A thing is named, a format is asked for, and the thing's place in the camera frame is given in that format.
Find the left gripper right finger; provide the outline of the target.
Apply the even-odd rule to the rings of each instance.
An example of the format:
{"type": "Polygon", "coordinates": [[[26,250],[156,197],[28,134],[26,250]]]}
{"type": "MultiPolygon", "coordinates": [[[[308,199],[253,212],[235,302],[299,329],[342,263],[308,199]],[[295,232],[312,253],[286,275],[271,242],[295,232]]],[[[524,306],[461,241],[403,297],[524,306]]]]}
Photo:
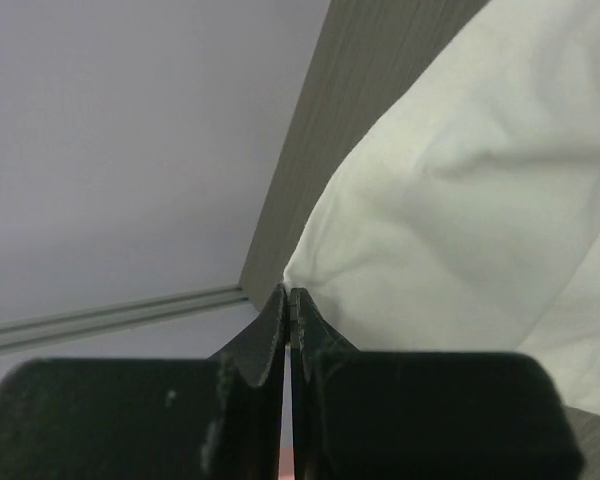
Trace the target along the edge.
{"type": "Polygon", "coordinates": [[[576,479],[584,457],[525,355],[361,351],[289,295],[299,479],[576,479]]]}

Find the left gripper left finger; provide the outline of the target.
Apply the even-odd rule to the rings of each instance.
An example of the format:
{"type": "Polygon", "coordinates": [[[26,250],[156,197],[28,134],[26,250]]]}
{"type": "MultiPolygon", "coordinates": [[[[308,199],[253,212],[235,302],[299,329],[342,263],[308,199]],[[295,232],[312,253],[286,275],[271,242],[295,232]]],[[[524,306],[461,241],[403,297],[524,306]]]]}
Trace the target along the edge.
{"type": "Polygon", "coordinates": [[[287,295],[207,359],[46,358],[0,382],[0,479],[274,479],[287,295]]]}

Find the white t-shirt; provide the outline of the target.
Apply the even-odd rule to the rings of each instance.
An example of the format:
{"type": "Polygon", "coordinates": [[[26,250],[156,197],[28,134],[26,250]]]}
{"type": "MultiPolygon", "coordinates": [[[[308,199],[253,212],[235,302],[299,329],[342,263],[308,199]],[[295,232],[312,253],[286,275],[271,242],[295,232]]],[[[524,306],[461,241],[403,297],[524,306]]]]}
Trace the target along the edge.
{"type": "Polygon", "coordinates": [[[491,1],[329,180],[285,267],[369,350],[519,351],[600,415],[600,1],[491,1]]]}

